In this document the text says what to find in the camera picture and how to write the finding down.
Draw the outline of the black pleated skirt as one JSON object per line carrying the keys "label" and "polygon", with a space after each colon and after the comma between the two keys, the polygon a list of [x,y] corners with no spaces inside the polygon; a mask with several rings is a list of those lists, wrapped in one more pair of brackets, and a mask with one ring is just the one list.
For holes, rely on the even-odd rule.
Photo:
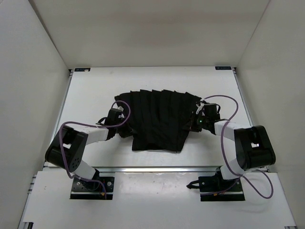
{"label": "black pleated skirt", "polygon": [[140,90],[117,95],[115,100],[129,117],[118,134],[121,138],[133,137],[133,151],[181,152],[200,99],[188,92],[169,90]]}

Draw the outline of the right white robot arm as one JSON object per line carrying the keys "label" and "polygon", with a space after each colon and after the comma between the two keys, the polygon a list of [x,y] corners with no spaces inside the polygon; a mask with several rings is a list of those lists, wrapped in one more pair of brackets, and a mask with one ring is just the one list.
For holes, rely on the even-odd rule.
{"label": "right white robot arm", "polygon": [[242,126],[220,118],[220,106],[215,103],[198,102],[197,110],[192,113],[190,131],[207,130],[221,137],[221,149],[224,150],[224,138],[235,145],[235,158],[225,160],[219,167],[219,176],[214,178],[214,187],[225,191],[231,180],[244,175],[246,171],[273,165],[276,156],[264,126]]}

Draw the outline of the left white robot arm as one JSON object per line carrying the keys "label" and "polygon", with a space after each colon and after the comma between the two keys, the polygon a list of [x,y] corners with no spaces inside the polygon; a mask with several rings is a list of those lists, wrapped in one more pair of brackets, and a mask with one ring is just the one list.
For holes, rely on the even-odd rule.
{"label": "left white robot arm", "polygon": [[122,107],[111,108],[101,124],[63,123],[45,153],[45,160],[65,169],[70,178],[83,180],[87,189],[96,189],[100,183],[99,172],[83,161],[85,147],[113,138],[128,121],[129,107],[127,111],[125,115]]}

